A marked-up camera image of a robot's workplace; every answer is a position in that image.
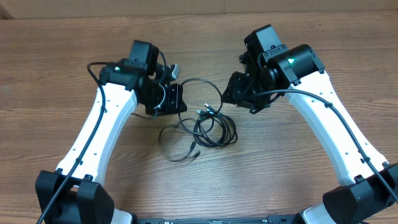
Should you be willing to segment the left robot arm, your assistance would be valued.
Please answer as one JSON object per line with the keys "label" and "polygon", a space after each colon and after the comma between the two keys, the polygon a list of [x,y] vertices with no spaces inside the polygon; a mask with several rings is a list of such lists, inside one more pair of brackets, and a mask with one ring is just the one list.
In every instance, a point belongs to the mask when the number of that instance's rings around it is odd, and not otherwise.
{"label": "left robot arm", "polygon": [[39,223],[137,223],[115,207],[103,185],[109,159],[124,124],[139,104],[151,118],[187,110],[179,67],[160,64],[161,51],[135,40],[128,58],[99,62],[93,107],[71,149],[55,171],[41,171],[35,190],[42,214]]}

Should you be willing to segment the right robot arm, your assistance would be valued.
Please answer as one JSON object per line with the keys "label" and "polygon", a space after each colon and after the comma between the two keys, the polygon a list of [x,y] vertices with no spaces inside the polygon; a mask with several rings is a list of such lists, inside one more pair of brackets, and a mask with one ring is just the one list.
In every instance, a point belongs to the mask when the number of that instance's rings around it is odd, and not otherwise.
{"label": "right robot arm", "polygon": [[289,223],[364,223],[397,203],[397,165],[377,151],[338,98],[325,66],[307,44],[292,49],[266,25],[245,39],[244,72],[234,72],[221,99],[256,114],[284,96],[323,146],[339,186]]}

